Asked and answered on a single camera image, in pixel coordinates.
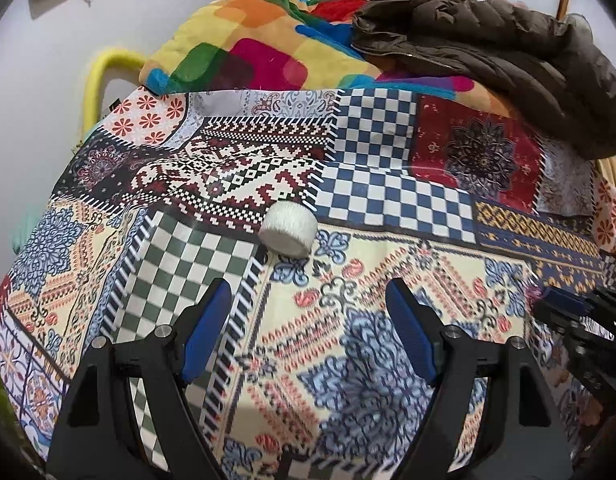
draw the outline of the yellow pipe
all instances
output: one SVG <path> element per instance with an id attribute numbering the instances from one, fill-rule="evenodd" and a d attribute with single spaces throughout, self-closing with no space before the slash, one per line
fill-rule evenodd
<path id="1" fill-rule="evenodd" d="M 90 67 L 83 94 L 83 130 L 80 135 L 80 144 L 84 140 L 83 136 L 99 122 L 101 83 L 104 72 L 115 66 L 137 72 L 139 76 L 144 63 L 146 63 L 146 58 L 142 54 L 125 48 L 109 48 L 97 56 Z"/>

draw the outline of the blue gripper pad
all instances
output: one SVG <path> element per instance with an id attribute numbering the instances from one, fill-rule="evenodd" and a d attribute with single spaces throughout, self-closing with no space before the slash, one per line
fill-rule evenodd
<path id="1" fill-rule="evenodd" d="M 580 298 L 567 290 L 555 286 L 547 286 L 542 294 L 542 299 L 553 308 L 574 314 L 575 316 L 587 316 L 592 309 L 592 305 L 585 301 L 584 298 Z"/>
<path id="2" fill-rule="evenodd" d="M 432 345 L 393 281 L 386 286 L 386 309 L 413 370 L 428 384 L 432 383 L 437 378 Z"/>
<path id="3" fill-rule="evenodd" d="M 186 355 L 181 370 L 181 378 L 186 384 L 190 384 L 206 369 L 206 363 L 210 359 L 231 306 L 230 285 L 222 280 L 186 343 Z"/>

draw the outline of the jacket zipper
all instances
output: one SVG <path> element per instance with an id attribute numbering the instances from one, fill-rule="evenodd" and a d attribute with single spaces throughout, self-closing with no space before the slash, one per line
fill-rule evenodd
<path id="1" fill-rule="evenodd" d="M 443 63 L 440 63 L 438 61 L 434 61 L 432 59 L 428 59 L 427 57 L 418 56 L 417 54 L 405 54 L 403 52 L 373 52 L 371 49 L 359 48 L 358 46 L 355 46 L 355 45 L 352 45 L 352 48 L 354 50 L 357 50 L 358 52 L 361 52 L 362 54 L 368 54 L 368 56 L 408 56 L 408 57 L 413 57 L 415 59 L 419 59 L 419 60 L 425 61 L 427 63 L 432 63 L 433 65 L 441 66 L 443 68 L 448 68 L 450 70 L 455 70 L 451 66 L 444 65 Z"/>

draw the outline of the bed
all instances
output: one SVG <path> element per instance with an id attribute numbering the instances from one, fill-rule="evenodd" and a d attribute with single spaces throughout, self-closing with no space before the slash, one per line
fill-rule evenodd
<path id="1" fill-rule="evenodd" d="M 529 304 L 543 285 L 616 287 L 616 159 L 583 160 L 468 78 L 363 58 L 350 20 L 364 2 L 203 7 L 90 130 L 0 287 L 0 375 L 42 459 L 92 340 L 174 322 L 216 277 L 232 313 L 186 396 L 230 480 L 387 478 L 399 464 L 431 390 L 386 312 L 396 276 L 473 337 L 523 336 L 581 449 L 598 413 Z M 308 258 L 258 243 L 277 200 L 317 217 Z M 485 389 L 475 381 L 454 468 Z"/>

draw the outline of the white cylindrical object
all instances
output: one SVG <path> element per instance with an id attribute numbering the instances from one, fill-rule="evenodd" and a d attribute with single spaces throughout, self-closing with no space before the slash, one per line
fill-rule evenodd
<path id="1" fill-rule="evenodd" d="M 317 219 L 297 202 L 275 202 L 261 223 L 259 239 L 275 253 L 305 258 L 317 234 Z"/>

